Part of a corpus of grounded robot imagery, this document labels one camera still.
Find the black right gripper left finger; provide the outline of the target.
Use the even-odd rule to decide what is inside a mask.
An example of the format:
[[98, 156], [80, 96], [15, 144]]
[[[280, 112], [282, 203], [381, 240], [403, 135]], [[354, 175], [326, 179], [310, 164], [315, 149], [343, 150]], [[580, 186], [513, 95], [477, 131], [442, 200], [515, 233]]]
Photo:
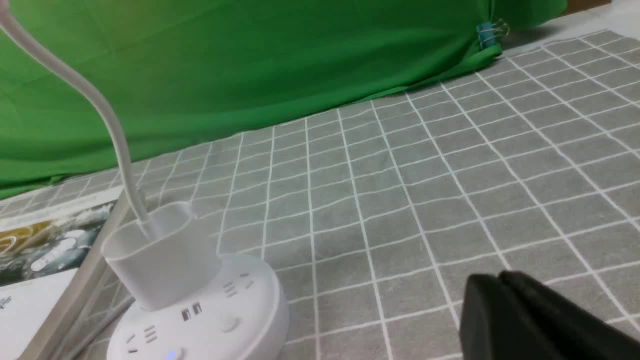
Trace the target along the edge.
[[556, 350], [493, 275], [465, 283], [459, 340], [464, 360], [554, 360]]

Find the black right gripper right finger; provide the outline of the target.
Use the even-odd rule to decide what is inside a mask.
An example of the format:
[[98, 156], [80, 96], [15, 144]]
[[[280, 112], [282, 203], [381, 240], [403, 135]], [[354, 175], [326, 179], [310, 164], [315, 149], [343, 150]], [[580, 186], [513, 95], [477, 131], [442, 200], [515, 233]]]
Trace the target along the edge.
[[639, 342], [521, 271], [503, 271], [535, 325], [567, 360], [637, 360]]

